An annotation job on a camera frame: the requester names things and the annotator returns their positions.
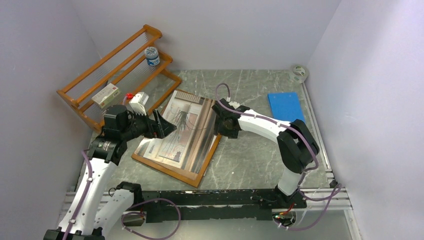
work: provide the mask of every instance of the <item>blue foam pad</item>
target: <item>blue foam pad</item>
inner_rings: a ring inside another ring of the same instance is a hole
[[[274,119],[288,122],[300,119],[305,122],[301,102],[296,92],[268,93],[268,100]]]

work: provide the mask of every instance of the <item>framed picture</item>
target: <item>framed picture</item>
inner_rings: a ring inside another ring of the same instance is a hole
[[[174,91],[162,116],[176,130],[164,139],[143,139],[132,158],[197,188],[221,139],[214,135],[214,103]]]

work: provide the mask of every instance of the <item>white wall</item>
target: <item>white wall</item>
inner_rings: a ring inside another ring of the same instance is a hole
[[[330,163],[365,240],[424,236],[423,9],[343,0],[308,64]]]
[[[173,57],[173,69],[306,65],[339,2],[73,0],[102,56],[149,24],[162,31],[158,46]]]
[[[69,1],[0,2],[0,239],[57,227],[91,132],[56,90],[98,60]]]

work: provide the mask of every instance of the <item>gray marble surface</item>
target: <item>gray marble surface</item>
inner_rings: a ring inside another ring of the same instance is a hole
[[[227,83],[231,88],[232,101],[239,102],[266,116],[272,116],[268,93],[296,92],[306,125],[313,131],[302,87],[290,82],[283,71],[184,70],[177,71],[175,74],[183,80],[179,89],[207,98],[214,98],[217,84]],[[144,90],[150,96],[147,107],[160,98],[172,83],[165,77],[158,77],[152,81]],[[218,93],[221,97],[227,96],[224,87]],[[115,187],[122,181],[141,184],[143,190],[196,189],[132,159],[131,155],[140,141],[141,138],[128,142],[128,150],[107,184],[107,189]],[[329,186],[322,159],[322,154],[318,155],[319,168],[306,176],[302,188]],[[241,131],[238,139],[226,137],[221,139],[198,189],[274,188],[282,175],[282,166],[280,152],[274,142],[254,133]]]

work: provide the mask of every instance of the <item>small cardboard box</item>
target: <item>small cardboard box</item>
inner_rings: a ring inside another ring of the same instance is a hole
[[[103,109],[107,106],[114,98],[116,98],[121,91],[119,88],[112,83],[109,83],[102,90],[100,90],[96,95],[94,95],[91,99],[101,108]]]

